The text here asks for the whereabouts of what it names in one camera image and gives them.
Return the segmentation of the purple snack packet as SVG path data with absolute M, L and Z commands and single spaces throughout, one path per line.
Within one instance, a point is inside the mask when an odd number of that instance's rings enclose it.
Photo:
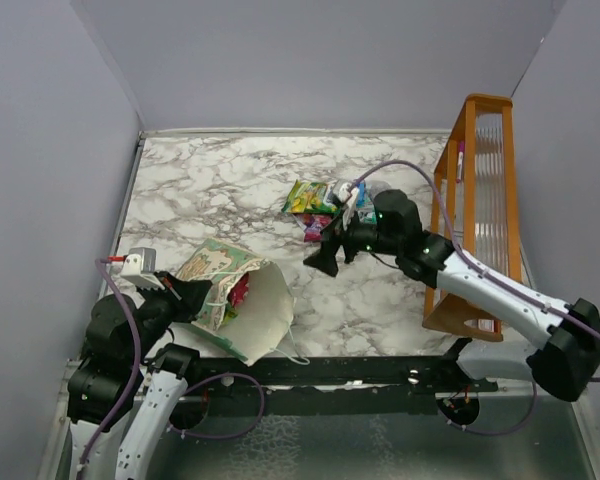
M 303 241 L 305 243 L 315 243 L 321 240 L 321 231 L 331 223 L 334 216 L 298 213 L 294 214 L 294 219 L 303 230 Z

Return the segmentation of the red snack packet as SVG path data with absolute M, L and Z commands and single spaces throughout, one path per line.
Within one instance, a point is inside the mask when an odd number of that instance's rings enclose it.
M 242 304 L 249 292 L 249 274 L 245 273 L 231 288 L 228 294 L 228 302 L 233 308 Z

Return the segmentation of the teal snack packet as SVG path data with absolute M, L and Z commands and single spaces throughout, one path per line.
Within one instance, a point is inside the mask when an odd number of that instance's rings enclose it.
M 370 198 L 365 197 L 361 203 L 356 205 L 356 207 L 359 219 L 362 223 L 370 225 L 375 225 L 377 223 L 375 207 Z

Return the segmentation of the green yellow snack packet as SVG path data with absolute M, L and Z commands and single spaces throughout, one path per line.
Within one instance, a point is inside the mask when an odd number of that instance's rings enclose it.
M 324 182 L 297 180 L 286 197 L 283 213 L 335 214 L 338 207 L 330 200 L 332 187 Z

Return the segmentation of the green paper gift bag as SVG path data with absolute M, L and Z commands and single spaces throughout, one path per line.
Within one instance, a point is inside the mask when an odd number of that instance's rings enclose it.
M 248 295 L 235 308 L 238 316 L 223 325 L 225 309 L 231 306 L 228 294 L 245 273 L 249 274 Z M 299 365 L 309 363 L 299 352 L 288 353 L 280 348 L 283 339 L 291 335 L 295 299 L 274 261 L 238 245 L 208 238 L 175 277 L 213 283 L 196 321 L 175 326 L 178 344 L 206 353 L 224 353 L 248 366 L 273 352 Z

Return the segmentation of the blue snack packet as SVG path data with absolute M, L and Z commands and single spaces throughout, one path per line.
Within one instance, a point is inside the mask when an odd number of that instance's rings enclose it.
M 366 196 L 366 184 L 364 181 L 361 181 L 357 185 L 358 195 L 356 200 L 356 207 L 362 208 L 365 205 L 365 196 Z

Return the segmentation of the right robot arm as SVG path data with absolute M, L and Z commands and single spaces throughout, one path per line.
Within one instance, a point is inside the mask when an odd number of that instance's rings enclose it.
M 397 189 L 375 196 L 376 222 L 345 208 L 322 230 L 320 247 L 304 263 L 334 277 L 336 254 L 390 255 L 408 278 L 478 307 L 523 336 L 500 355 L 485 344 L 464 347 L 439 367 L 441 383 L 461 391 L 474 379 L 533 380 L 555 398 L 579 399 L 600 366 L 600 313 L 580 298 L 572 304 L 534 291 L 478 262 L 451 240 L 423 228 L 418 207 Z

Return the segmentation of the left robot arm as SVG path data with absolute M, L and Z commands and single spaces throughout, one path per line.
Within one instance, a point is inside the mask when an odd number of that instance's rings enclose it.
M 73 479 L 145 478 L 180 395 L 200 385 L 199 351 L 150 351 L 172 323 L 196 320 L 213 284 L 154 277 L 141 306 L 113 287 L 92 308 L 86 355 L 68 383 Z

